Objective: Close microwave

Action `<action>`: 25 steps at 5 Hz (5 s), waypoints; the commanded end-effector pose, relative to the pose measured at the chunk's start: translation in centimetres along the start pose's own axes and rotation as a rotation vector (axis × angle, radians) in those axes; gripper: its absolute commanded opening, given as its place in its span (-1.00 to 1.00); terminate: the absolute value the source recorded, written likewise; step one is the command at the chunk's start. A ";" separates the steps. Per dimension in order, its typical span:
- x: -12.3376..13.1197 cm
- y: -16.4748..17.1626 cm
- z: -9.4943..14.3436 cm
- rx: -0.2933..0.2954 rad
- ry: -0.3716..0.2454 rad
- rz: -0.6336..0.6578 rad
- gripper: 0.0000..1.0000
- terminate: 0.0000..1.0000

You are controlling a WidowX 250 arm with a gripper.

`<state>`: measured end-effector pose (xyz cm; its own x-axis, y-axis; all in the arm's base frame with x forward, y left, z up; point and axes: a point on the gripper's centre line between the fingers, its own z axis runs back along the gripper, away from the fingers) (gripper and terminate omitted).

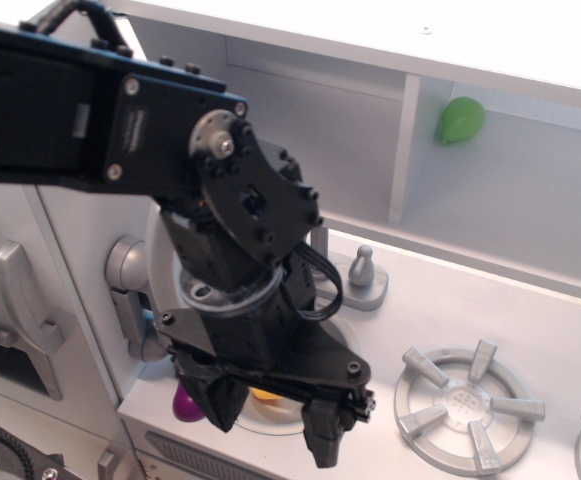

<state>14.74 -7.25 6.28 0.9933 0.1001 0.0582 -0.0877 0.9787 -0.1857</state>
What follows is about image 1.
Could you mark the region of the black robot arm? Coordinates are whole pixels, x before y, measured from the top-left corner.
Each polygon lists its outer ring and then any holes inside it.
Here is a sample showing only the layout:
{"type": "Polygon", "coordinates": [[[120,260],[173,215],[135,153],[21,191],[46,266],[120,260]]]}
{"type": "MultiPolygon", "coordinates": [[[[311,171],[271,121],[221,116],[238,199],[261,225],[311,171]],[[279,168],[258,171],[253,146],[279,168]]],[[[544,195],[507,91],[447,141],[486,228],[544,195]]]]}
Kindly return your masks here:
{"type": "Polygon", "coordinates": [[[149,196],[187,276],[160,309],[182,389],[230,430],[251,388],[302,406],[320,468],[375,402],[366,361],[323,322],[313,274],[337,269],[305,241],[322,224],[295,159],[259,144],[245,99],[168,58],[134,58],[96,1],[56,1],[0,25],[0,183],[149,196]]]}

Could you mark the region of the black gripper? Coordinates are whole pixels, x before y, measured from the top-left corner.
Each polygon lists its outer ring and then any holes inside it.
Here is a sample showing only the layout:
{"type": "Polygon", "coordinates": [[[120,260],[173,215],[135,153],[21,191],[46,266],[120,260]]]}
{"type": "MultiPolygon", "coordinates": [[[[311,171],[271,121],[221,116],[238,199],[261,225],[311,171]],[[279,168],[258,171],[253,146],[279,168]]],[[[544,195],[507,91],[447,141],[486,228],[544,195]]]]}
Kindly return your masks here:
{"type": "Polygon", "coordinates": [[[305,280],[267,279],[231,293],[192,280],[187,305],[160,312],[156,327],[179,383],[213,426],[229,432],[251,388],[281,395],[302,404],[316,466],[334,468],[343,435],[375,408],[369,364],[323,327],[341,307],[341,288],[316,308],[305,280]]]}

